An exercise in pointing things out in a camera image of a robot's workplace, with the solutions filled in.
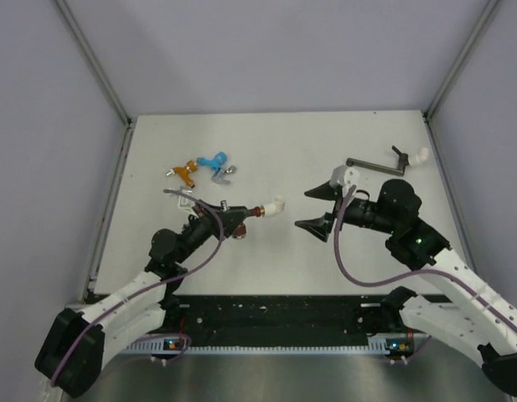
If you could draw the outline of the white elbow pipe fitting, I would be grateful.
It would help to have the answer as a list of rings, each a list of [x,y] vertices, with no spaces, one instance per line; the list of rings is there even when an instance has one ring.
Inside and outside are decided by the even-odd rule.
[[[281,214],[286,206],[286,200],[282,196],[275,196],[270,203],[261,206],[261,217],[271,218]]]

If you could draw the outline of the white elbow fitting on faucet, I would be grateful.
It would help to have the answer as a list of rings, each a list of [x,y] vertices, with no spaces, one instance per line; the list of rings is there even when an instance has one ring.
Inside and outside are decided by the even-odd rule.
[[[421,166],[429,158],[429,148],[421,147],[414,156],[409,156],[409,164],[412,167]]]

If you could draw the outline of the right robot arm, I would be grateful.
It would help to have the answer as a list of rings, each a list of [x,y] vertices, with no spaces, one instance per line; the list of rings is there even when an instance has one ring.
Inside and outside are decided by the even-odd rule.
[[[333,239],[334,257],[342,275],[364,288],[385,286],[420,276],[460,311],[454,317],[405,287],[383,307],[383,325],[398,332],[405,326],[422,331],[470,358],[500,391],[517,398],[517,308],[480,278],[450,242],[419,216],[421,199],[405,180],[390,179],[376,201],[356,197],[355,184],[326,182],[305,192],[309,198],[334,203],[333,211],[295,225],[322,242]],[[349,274],[339,249],[344,224],[385,233],[385,247],[408,272],[376,282]]]

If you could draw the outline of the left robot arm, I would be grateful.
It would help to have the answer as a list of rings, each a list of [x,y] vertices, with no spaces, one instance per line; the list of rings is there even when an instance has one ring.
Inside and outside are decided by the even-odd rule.
[[[160,229],[152,237],[148,263],[133,280],[95,304],[66,307],[54,319],[34,367],[71,398],[85,394],[103,368],[147,333],[171,332],[180,313],[173,293],[191,271],[182,266],[210,238],[230,238],[253,212],[198,202],[179,232]]]

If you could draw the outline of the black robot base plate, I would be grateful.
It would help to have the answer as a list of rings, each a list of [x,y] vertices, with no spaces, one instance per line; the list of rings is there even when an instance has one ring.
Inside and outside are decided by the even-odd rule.
[[[382,296],[175,296],[159,332],[194,347],[365,346],[369,336],[407,332]]]

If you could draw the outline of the brown water faucet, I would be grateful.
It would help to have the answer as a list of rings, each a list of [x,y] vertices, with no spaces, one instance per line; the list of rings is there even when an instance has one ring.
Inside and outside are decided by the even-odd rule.
[[[245,221],[251,217],[261,217],[263,214],[263,206],[249,209],[245,206],[229,206],[226,200],[222,200],[220,202],[220,220],[223,224],[225,238],[245,238]]]

